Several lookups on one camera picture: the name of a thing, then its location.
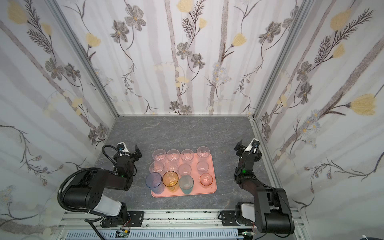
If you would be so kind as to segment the clear faceted glass six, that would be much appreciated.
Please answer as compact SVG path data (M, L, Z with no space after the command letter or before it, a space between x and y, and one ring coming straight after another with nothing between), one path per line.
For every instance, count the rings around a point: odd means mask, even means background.
M164 163L167 159L167 152L163 149L158 149L153 152L153 160L155 163Z

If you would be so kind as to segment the clear faceted glass two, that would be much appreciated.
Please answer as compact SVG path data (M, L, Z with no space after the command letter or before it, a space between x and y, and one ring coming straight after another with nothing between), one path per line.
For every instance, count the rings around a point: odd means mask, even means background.
M161 162L153 162L149 167L150 173L161 174L163 172L163 170L164 170L164 165Z

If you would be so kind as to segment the blue tinted cup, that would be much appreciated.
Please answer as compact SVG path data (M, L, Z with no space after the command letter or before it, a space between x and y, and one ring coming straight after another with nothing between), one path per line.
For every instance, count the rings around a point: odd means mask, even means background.
M165 189L163 178L159 173L150 173L146 178L146 186L157 195L161 194Z

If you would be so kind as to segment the clear faceted glass three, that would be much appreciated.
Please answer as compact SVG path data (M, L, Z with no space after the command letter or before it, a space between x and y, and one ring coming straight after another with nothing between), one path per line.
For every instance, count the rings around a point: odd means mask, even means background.
M201 146L197 149L197 155L200 159L207 159L210 155L210 149L205 146Z

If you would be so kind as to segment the clear faceted glass one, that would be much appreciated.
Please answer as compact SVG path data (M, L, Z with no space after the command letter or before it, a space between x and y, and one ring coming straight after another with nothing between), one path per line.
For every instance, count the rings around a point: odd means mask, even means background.
M173 172L177 173L178 169L179 169L179 165L175 162L168 162L167 164L165 164L165 171L166 172L173 171Z

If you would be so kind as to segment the clear faceted glass five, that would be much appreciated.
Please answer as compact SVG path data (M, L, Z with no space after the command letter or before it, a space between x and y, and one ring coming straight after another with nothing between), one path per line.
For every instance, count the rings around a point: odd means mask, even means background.
M180 152L176 149L171 149L166 154L167 160L170 163L178 163L180 159Z

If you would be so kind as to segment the pink tinted cup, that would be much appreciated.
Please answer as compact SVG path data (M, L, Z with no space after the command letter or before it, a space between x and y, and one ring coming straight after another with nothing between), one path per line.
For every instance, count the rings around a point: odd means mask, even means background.
M200 183L204 188L208 188L213 183L213 176L209 173L203 173L200 175Z

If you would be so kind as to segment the yellow tinted cup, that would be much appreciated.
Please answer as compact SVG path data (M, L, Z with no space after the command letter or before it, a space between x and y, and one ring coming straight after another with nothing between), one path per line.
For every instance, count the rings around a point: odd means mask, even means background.
M174 171L168 171L163 175L163 184L169 191L175 192L178 189L179 175Z

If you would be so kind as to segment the pink rectangular tray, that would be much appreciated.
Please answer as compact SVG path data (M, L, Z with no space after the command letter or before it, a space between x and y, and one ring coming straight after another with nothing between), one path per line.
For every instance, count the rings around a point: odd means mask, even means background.
M207 173L211 174L213 176L213 183L211 186L209 186L208 188L204 188L201 183L200 183L200 175L202 174L199 174L198 171L197 171L197 163L199 161L207 161L210 165L210 169L208 170ZM192 173L190 174L190 176L194 179L194 187L193 187L193 190L192 192L189 194L189 195L207 195L207 194L213 194L216 192L217 190L217 183L216 183L216 176L215 176L215 169L214 169L214 165L213 165L213 158L212 158L212 155L210 155L207 159L200 159L197 155L197 153L195 153L195 156L194 156L194 159L193 159L193 162L191 164L189 164L191 167L192 167ZM153 192L151 192L151 195L155 198L169 198L169 197L181 197L181 196L189 196L189 195L185 195L180 186L178 186L178 189L175 191L175 192L171 192L168 190L167 187L165 187L164 191L157 195L157 194L154 194Z

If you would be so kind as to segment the clear faceted glass four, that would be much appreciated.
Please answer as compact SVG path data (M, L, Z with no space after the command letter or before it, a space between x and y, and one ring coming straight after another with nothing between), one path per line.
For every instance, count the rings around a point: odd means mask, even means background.
M185 149L181 152L181 159L185 164L191 164L193 162L195 153L190 149Z

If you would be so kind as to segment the teal frosted cup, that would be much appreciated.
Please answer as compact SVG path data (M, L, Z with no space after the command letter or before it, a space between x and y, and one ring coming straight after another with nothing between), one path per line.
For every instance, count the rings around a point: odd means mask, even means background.
M189 195L194 187L194 179L190 175L184 175L179 180L179 186L185 195Z

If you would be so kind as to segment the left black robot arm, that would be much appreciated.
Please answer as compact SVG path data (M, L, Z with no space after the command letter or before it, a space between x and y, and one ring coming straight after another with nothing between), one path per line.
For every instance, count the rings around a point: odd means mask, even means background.
M134 152L129 152L124 142L115 147L104 145L102 154L112 163L113 170L78 170L60 185L57 200L66 211L98 216L95 220L85 220L93 228L97 221L101 222L102 228L125 227L132 220L127 205L105 196L103 192L105 189L128 191L137 174L135 162L143 155L138 146Z

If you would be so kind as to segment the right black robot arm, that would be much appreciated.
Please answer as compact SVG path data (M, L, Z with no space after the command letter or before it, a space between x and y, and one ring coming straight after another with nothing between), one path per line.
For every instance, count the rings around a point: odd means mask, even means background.
M252 139L247 146L239 141L234 148L239 157L234 182L249 192L254 202L238 202L234 211L222 211L218 219L224 227L253 225L262 234L286 238L295 231L287 193L282 188L263 183L253 173L254 163L262 158L259 146L260 141Z

